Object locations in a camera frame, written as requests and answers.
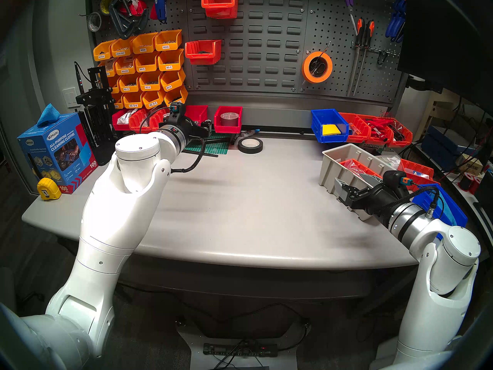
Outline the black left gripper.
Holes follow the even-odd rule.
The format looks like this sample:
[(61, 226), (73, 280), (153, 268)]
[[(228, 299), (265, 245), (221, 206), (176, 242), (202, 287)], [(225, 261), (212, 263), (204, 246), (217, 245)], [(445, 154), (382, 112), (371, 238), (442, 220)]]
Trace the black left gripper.
[(207, 119), (203, 121), (203, 128), (196, 125), (190, 118), (184, 117), (184, 135), (186, 141), (207, 139), (211, 136), (213, 121)]

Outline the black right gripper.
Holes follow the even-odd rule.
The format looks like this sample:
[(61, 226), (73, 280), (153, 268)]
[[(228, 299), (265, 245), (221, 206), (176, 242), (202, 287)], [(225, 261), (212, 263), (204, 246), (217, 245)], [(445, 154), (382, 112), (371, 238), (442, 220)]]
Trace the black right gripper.
[(375, 216), (378, 219), (389, 219), (396, 209), (396, 206), (391, 206), (383, 209), (389, 203), (398, 199), (397, 195), (383, 183), (383, 179), (379, 176), (362, 173), (363, 179), (369, 185), (378, 185), (373, 187), (368, 196), (366, 196), (366, 188), (357, 188), (348, 185), (346, 182), (335, 178), (334, 194), (338, 201), (344, 206), (363, 206), (363, 210), (368, 214)]

